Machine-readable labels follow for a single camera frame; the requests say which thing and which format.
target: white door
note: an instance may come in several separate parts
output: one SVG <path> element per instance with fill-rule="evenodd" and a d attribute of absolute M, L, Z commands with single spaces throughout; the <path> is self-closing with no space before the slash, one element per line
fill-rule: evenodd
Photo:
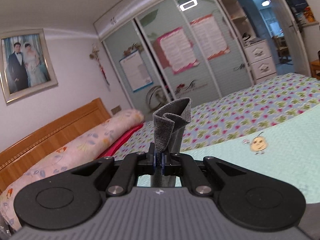
<path fill-rule="evenodd" d="M 271 7 L 283 30 L 296 73 L 311 76 L 309 60 L 297 22 L 285 0 L 271 0 Z"/>

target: wall switch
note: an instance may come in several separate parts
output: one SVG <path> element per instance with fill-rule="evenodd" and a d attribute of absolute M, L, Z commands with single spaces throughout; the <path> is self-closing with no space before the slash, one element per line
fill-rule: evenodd
<path fill-rule="evenodd" d="M 115 108 L 111 109 L 111 113 L 115 115 L 116 113 L 121 111 L 121 106 L 116 106 Z"/>

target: light green mat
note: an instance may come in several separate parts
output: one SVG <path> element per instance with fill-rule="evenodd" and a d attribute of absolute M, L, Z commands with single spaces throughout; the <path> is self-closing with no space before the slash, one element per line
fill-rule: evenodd
<path fill-rule="evenodd" d="M 281 124 L 248 136 L 185 152 L 195 160 L 214 156 L 246 169 L 290 183 L 305 196 L 307 203 L 320 202 L 320 104 Z M 264 154 L 255 154 L 250 143 L 265 137 Z M 150 187 L 150 176 L 138 180 L 139 187 Z M 177 178 L 176 187 L 180 187 Z"/>

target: drawer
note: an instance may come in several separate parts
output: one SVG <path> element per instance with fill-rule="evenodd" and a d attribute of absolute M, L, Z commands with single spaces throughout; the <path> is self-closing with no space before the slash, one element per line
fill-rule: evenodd
<path fill-rule="evenodd" d="M 246 47 L 245 51 L 250 64 L 272 56 L 267 41 Z"/>
<path fill-rule="evenodd" d="M 263 78 L 277 72 L 272 57 L 268 57 L 251 64 L 251 70 L 256 79 Z"/>
<path fill-rule="evenodd" d="M 259 78 L 259 79 L 257 79 L 256 84 L 262 83 L 262 82 L 267 81 L 267 80 L 274 78 L 276 76 L 277 76 L 277 73 L 274 73 L 274 74 L 268 75 L 266 77 Z"/>

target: pink bordered poster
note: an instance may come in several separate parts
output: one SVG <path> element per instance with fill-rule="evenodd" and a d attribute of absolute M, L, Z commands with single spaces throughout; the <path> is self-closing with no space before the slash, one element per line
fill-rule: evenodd
<path fill-rule="evenodd" d="M 167 62 L 163 67 L 171 67 L 174 74 L 181 73 L 199 64 L 191 42 L 182 27 L 160 36 L 156 43 L 160 45 Z"/>
<path fill-rule="evenodd" d="M 196 19 L 190 24 L 208 60 L 230 52 L 230 48 L 212 14 Z"/>

